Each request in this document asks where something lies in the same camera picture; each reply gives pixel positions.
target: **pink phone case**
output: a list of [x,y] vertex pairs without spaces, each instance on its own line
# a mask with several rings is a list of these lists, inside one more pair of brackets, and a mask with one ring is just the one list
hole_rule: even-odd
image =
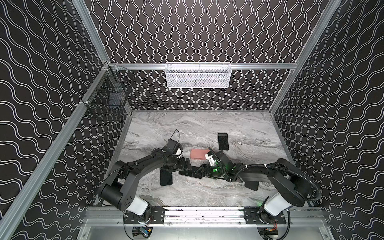
[[209,149],[191,149],[190,159],[205,160],[205,155],[209,152]]

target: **diagonal metal beam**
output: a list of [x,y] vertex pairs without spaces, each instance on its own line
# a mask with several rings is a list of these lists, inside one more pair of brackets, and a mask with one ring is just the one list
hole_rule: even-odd
[[271,114],[274,115],[276,113],[277,108],[280,106],[280,103],[283,101],[293,81],[296,79],[297,74],[299,74],[299,72],[301,71],[304,63],[307,61],[313,48],[316,46],[322,33],[324,32],[325,28],[328,26],[329,21],[331,20],[335,11],[339,7],[340,3],[341,3],[341,0],[329,0],[329,2],[327,3],[310,37],[305,43],[303,50],[301,51],[299,57],[296,60],[297,68],[295,70],[290,71],[279,93],[277,94],[275,101],[271,105],[271,108],[269,111]]
[[[103,66],[99,74],[94,79],[92,85],[88,88],[87,92],[83,96],[83,101],[87,101],[89,99],[106,71],[108,71],[107,64]],[[32,175],[24,184],[11,207],[0,221],[1,240],[9,240],[12,237],[14,231],[27,212],[32,201],[35,199],[37,193],[40,190],[40,187],[43,185],[48,174],[51,172],[61,152],[67,145],[69,139],[71,138],[73,132],[77,128],[86,111],[87,107],[82,102],[80,102],[64,124],[59,134],[55,137],[55,140],[48,148],[39,164],[36,166]]]
[[91,39],[91,42],[93,43],[93,46],[96,49],[100,60],[102,62],[109,62],[109,57],[105,50],[104,44],[101,41],[95,23],[91,18],[91,13],[89,12],[84,0],[72,0],[72,2],[77,10],[77,13],[79,13],[81,20],[83,21],[84,27],[88,32],[88,35]]
[[[129,70],[165,70],[165,63],[117,63]],[[296,63],[231,63],[233,70],[296,69]]]

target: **marble surface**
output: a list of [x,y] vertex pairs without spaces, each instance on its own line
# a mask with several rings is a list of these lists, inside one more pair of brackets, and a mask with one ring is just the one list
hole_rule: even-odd
[[[193,148],[217,150],[217,133],[226,132],[232,162],[271,163],[286,158],[268,113],[261,112],[134,112],[119,160],[130,162],[163,147],[173,131],[180,132],[184,157]],[[199,166],[208,161],[194,160]],[[173,185],[160,186],[160,170],[144,176],[137,194],[157,206],[259,206],[274,187],[260,183],[258,191],[244,183],[195,179],[173,173]]]

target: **smartphone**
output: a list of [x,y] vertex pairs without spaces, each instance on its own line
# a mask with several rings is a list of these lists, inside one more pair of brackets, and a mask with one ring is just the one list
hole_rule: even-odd
[[229,150],[228,134],[226,132],[219,132],[217,134],[217,138],[218,138],[218,149],[228,151]]

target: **black wire basket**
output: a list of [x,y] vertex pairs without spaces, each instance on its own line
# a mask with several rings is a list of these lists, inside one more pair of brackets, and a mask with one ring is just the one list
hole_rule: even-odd
[[134,80],[134,73],[129,78],[117,77],[116,71],[109,69],[88,102],[84,102],[91,115],[99,121],[123,120],[126,111],[128,89]]

